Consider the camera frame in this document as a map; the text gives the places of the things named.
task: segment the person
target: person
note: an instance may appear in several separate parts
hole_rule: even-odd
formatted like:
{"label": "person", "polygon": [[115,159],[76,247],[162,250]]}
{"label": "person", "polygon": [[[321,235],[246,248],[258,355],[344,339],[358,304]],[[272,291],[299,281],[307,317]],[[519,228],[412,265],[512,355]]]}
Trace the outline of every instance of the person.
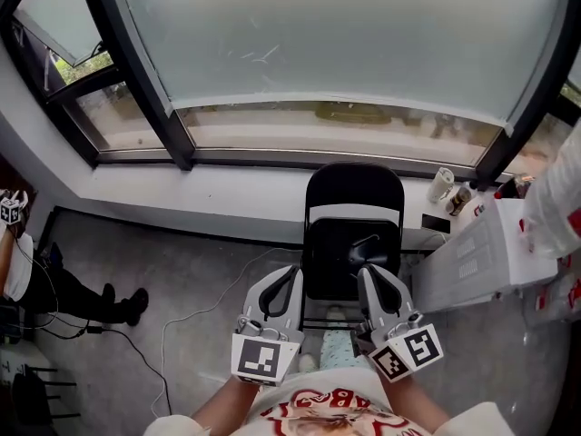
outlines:
{"label": "person", "polygon": [[320,369],[305,373],[314,364],[301,356],[303,373],[261,392],[231,377],[191,418],[159,418],[144,436],[514,436],[492,402],[450,418],[412,376],[389,382],[353,357],[348,332],[325,332]]}
{"label": "person", "polygon": [[[6,194],[0,195],[0,201]],[[138,289],[130,299],[115,302],[110,283],[103,294],[83,286],[61,263],[46,263],[26,234],[27,207],[19,223],[0,222],[0,292],[27,312],[68,313],[77,318],[135,326],[149,304],[149,295]]]}

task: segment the gray floor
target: gray floor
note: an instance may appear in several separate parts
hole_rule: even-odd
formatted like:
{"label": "gray floor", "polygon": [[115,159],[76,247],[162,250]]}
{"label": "gray floor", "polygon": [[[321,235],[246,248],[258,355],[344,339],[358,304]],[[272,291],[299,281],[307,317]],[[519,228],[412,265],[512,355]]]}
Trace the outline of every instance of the gray floor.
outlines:
{"label": "gray floor", "polygon": [[[75,213],[60,214],[52,239],[59,243],[67,269],[92,289],[100,292],[110,282],[118,297],[128,297],[140,286],[149,291],[150,307],[141,323],[120,328],[158,370],[163,325],[212,306],[249,260],[270,249]],[[216,310],[168,327],[165,375],[174,412],[190,414],[228,378],[231,330],[249,286],[299,258],[299,253],[281,250],[268,253],[249,266]],[[495,401],[517,436],[546,434],[566,370],[566,324],[529,330],[516,296],[428,319],[435,323],[446,354],[418,373],[434,399],[451,414]],[[73,331],[61,323],[51,328]],[[78,388],[68,403],[83,414],[92,434],[143,434],[153,420],[150,405],[162,384],[123,337],[85,335],[64,342],[39,332],[37,343],[50,360],[74,376]],[[320,334],[313,334],[306,349],[315,352],[318,347]],[[166,414],[163,400],[156,410]]]}

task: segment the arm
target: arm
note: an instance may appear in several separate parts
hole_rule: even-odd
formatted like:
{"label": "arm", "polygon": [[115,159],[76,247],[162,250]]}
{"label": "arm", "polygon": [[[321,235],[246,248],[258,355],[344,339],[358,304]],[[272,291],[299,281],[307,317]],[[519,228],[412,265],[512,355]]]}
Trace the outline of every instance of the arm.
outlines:
{"label": "arm", "polygon": [[12,250],[15,246],[15,238],[8,228],[0,241],[0,295],[4,292],[4,286],[10,272],[10,261],[12,260]]}
{"label": "arm", "polygon": [[397,415],[412,420],[432,434],[450,419],[411,376],[393,383],[381,373],[379,377],[391,409]]}
{"label": "arm", "polygon": [[228,436],[246,420],[260,386],[230,378],[201,409],[192,416],[212,436]]}

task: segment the white cloth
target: white cloth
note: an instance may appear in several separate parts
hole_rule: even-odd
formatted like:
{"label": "white cloth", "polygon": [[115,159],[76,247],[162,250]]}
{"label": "white cloth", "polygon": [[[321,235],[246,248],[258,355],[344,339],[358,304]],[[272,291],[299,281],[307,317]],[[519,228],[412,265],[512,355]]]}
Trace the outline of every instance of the white cloth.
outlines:
{"label": "white cloth", "polygon": [[[0,239],[4,237],[6,231],[6,225],[0,222]],[[30,282],[30,274],[33,270],[31,262],[33,260],[34,250],[33,238],[24,233],[22,237],[18,239],[18,245],[30,260],[20,252],[15,244],[12,250],[8,279],[4,285],[4,297],[12,299],[15,302],[22,299],[22,296],[25,295],[26,289],[28,288],[28,283]]]}
{"label": "white cloth", "polygon": [[[339,368],[289,378],[262,392],[246,424],[232,436],[429,436],[391,413],[377,373]],[[154,421],[144,436],[209,434],[196,421],[174,415]],[[441,426],[433,436],[514,436],[496,404],[485,402]]]}

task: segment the black pants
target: black pants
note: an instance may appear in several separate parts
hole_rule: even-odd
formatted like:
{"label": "black pants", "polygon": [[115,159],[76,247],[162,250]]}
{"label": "black pants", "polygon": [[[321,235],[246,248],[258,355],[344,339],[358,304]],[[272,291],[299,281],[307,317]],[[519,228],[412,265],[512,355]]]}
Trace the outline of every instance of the black pants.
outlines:
{"label": "black pants", "polygon": [[[77,318],[103,323],[123,323],[127,320],[129,304],[106,302],[101,295],[84,287],[70,272],[63,268],[46,268],[58,298],[58,312],[69,313]],[[56,299],[51,283],[36,263],[25,295],[18,304],[28,312],[56,312]]]}

